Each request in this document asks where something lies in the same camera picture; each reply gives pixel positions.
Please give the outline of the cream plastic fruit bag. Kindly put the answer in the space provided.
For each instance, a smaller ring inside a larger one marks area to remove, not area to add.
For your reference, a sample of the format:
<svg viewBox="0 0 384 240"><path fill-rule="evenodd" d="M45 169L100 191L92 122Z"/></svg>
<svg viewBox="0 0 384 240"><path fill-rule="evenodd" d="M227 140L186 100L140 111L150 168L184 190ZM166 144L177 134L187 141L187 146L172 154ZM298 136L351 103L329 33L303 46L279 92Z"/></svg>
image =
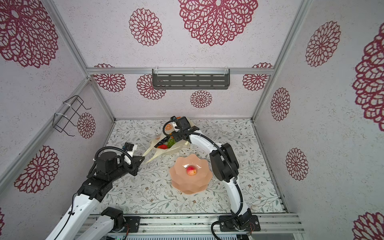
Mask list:
<svg viewBox="0 0 384 240"><path fill-rule="evenodd" d="M161 128L160 134L150 140L150 146L143 154L143 157L146 157L153 150L155 150L155 153L149 160L146 161L146 164L162 155L175 154L181 149L190 146L190 143L186 140L180 140L178 142L175 140L172 136L173 132L176 131L175 127L176 124L164 124Z"/></svg>

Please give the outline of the red yellow peach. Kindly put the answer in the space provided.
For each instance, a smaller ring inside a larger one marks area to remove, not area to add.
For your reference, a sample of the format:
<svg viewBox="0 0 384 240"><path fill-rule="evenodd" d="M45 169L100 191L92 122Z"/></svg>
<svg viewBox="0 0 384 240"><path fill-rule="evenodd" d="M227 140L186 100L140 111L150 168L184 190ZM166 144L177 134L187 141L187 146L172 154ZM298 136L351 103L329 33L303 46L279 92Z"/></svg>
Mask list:
<svg viewBox="0 0 384 240"><path fill-rule="evenodd" d="M186 172L189 176L195 176L197 174L198 170L195 166L188 166L186 168Z"/></svg>

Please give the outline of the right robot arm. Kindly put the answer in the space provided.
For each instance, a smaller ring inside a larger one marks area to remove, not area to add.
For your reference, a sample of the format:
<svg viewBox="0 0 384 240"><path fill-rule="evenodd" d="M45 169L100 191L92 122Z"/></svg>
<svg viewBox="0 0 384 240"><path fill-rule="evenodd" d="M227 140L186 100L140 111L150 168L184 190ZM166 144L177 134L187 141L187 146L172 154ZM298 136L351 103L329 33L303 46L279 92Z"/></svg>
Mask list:
<svg viewBox="0 0 384 240"><path fill-rule="evenodd" d="M210 157L215 177L223 182L231 204L231 216L219 220L218 223L231 222L238 229L245 227L252 217L252 212L244 201L242 190L239 186L239 162L230 144L219 144L203 134L196 126L193 126L186 117L171 117L165 125L171 124L174 130L166 134L176 142L185 140L198 146Z"/></svg>

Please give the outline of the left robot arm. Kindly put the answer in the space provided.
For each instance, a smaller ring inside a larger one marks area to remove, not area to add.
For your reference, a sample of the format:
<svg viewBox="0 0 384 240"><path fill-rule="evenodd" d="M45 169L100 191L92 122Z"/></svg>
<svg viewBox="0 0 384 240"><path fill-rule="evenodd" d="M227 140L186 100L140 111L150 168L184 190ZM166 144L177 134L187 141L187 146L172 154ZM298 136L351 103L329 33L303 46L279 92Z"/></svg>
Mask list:
<svg viewBox="0 0 384 240"><path fill-rule="evenodd" d="M48 235L49 240L73 240L91 213L103 201L113 183L125 175L135 177L145 157L134 149L103 147L94 156L87 179L73 194L71 206Z"/></svg>

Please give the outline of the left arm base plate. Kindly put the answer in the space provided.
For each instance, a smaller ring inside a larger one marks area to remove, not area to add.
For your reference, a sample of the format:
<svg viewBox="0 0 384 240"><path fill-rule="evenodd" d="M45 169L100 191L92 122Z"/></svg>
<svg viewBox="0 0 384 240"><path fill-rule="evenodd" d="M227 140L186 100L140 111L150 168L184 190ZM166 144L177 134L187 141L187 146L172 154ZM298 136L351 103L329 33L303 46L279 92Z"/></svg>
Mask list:
<svg viewBox="0 0 384 240"><path fill-rule="evenodd" d="M112 207L108 207L102 211L101 216L107 216L112 220L112 232L114 233L137 233L139 231L141 217L125 216L122 210Z"/></svg>

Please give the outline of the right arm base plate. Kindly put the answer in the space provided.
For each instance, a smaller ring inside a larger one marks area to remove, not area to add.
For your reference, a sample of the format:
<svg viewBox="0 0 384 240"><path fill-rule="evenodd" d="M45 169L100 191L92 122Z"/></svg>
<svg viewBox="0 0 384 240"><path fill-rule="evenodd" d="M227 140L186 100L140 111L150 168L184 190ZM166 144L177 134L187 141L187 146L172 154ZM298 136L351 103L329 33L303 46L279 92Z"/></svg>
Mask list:
<svg viewBox="0 0 384 240"><path fill-rule="evenodd" d="M248 217L236 217L232 220L220 223L221 232L259 232L261 225L256 215Z"/></svg>

